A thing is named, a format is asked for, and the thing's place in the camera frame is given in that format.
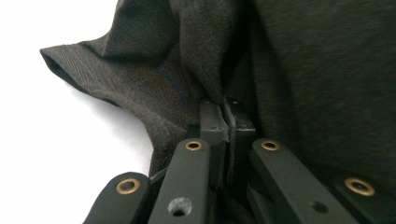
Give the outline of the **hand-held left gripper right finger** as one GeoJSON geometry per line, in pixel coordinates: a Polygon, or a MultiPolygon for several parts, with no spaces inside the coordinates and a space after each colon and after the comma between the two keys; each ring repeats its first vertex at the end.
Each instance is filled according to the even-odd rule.
{"type": "Polygon", "coordinates": [[[229,127],[226,180],[247,180],[247,199],[259,224],[358,224],[288,148],[256,137],[239,102],[225,98],[222,113],[229,127]]]}

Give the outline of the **dark pleated skirt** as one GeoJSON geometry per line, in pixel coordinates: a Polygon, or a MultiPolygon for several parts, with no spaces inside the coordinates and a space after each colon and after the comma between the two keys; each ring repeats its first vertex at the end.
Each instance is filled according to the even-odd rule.
{"type": "MultiPolygon", "coordinates": [[[[84,224],[148,224],[200,103],[237,101],[258,139],[288,148],[357,220],[396,224],[396,0],[119,0],[102,37],[43,49],[49,69],[130,110],[149,175],[101,192],[84,224]]],[[[247,180],[208,195],[206,224],[259,224],[247,180]]]]}

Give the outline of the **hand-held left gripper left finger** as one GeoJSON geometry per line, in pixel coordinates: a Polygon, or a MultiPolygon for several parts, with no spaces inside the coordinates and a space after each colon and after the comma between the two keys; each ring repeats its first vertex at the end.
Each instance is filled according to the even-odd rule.
{"type": "Polygon", "coordinates": [[[220,107],[203,100],[199,134],[178,143],[148,224],[206,224],[209,192],[223,185],[227,134],[220,107]]]}

